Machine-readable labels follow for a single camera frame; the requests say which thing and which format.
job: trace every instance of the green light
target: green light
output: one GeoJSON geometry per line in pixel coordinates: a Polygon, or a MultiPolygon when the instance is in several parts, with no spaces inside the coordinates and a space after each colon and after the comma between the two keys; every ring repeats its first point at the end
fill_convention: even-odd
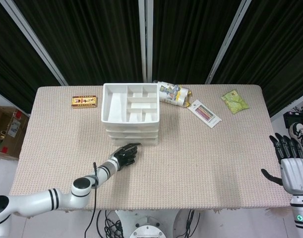
{"type": "Polygon", "coordinates": [[[298,221],[302,221],[303,217],[301,215],[297,215],[297,219],[298,219],[298,221]]]}

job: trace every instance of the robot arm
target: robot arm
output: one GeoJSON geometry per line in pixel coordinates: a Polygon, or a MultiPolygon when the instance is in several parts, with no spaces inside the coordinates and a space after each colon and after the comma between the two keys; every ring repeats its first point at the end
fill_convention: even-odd
{"type": "Polygon", "coordinates": [[[58,208],[80,209],[87,205],[92,188],[101,186],[113,174],[124,166],[135,162],[137,145],[128,144],[119,148],[109,159],[99,166],[95,173],[77,178],[68,194],[53,188],[30,195],[3,196],[0,195],[0,237],[7,237],[10,231],[10,217],[12,213],[19,213],[31,217],[58,208]]]}
{"type": "Polygon", "coordinates": [[[265,169],[261,172],[270,181],[284,187],[285,191],[292,194],[290,201],[295,224],[300,238],[303,238],[303,153],[299,143],[287,136],[275,134],[277,139],[270,136],[278,158],[282,178],[271,176],[265,169]]]}

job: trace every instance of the white tray organizer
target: white tray organizer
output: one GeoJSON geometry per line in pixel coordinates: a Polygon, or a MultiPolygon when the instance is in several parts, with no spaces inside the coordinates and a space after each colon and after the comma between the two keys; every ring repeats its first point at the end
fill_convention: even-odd
{"type": "Polygon", "coordinates": [[[104,84],[101,120],[114,145],[158,144],[159,113],[158,84],[104,84]]]}

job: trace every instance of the table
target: table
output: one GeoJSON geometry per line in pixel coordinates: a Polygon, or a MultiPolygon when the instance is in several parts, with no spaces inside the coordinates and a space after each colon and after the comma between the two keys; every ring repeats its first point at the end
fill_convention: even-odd
{"type": "MultiPolygon", "coordinates": [[[[256,85],[185,85],[223,121],[210,129],[186,108],[160,105],[159,145],[140,147],[136,163],[98,190],[99,209],[222,209],[289,206],[290,195],[268,181],[279,176],[268,136],[270,118],[256,85]],[[233,115],[221,100],[237,89],[249,109],[233,115]]],[[[116,150],[101,123],[102,86],[39,88],[11,195],[49,188],[69,192],[116,150]],[[71,98],[97,95],[97,108],[73,109],[71,98]]],[[[93,209],[94,193],[88,206],[93,209]]]]}

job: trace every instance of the black electronic device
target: black electronic device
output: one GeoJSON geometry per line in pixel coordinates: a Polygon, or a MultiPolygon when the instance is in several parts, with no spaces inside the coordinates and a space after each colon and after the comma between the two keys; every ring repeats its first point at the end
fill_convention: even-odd
{"type": "Polygon", "coordinates": [[[289,128],[292,123],[299,122],[303,124],[303,112],[295,113],[295,112],[286,112],[284,114],[285,126],[289,128]]]}

